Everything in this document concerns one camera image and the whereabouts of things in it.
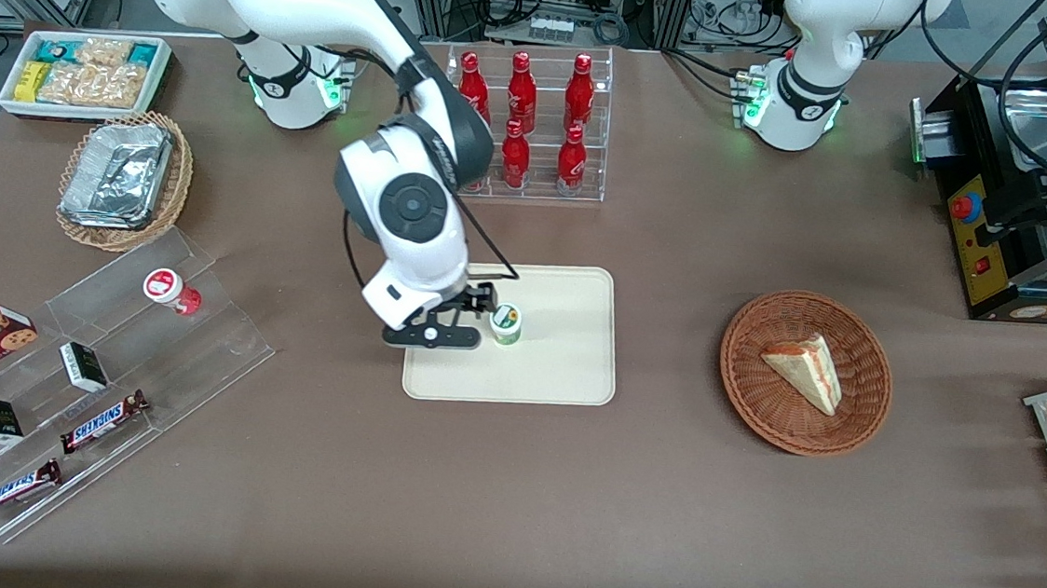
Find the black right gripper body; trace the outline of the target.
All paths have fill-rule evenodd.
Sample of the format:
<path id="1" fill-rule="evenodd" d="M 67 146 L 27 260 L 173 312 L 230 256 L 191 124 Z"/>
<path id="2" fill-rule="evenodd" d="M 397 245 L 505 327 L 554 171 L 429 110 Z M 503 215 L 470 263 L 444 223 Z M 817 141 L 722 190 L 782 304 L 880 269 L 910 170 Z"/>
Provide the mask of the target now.
<path id="1" fill-rule="evenodd" d="M 464 286 L 461 287 L 460 292 L 458 294 L 448 297 L 445 300 L 442 300 L 439 306 L 435 308 L 420 308 L 419 310 L 415 311 L 414 315 L 411 316 L 411 319 L 407 320 L 407 322 L 411 324 L 413 323 L 422 324 L 424 320 L 437 321 L 440 318 L 444 318 L 445 314 L 450 313 L 451 314 L 450 323 L 456 324 L 459 316 L 465 315 L 464 313 L 461 313 L 461 311 L 459 311 L 458 309 L 459 309 L 459 297 L 461 296 L 461 292 L 463 292 L 464 287 L 467 285 L 476 285 L 478 287 L 482 286 L 481 282 L 465 284 Z"/>

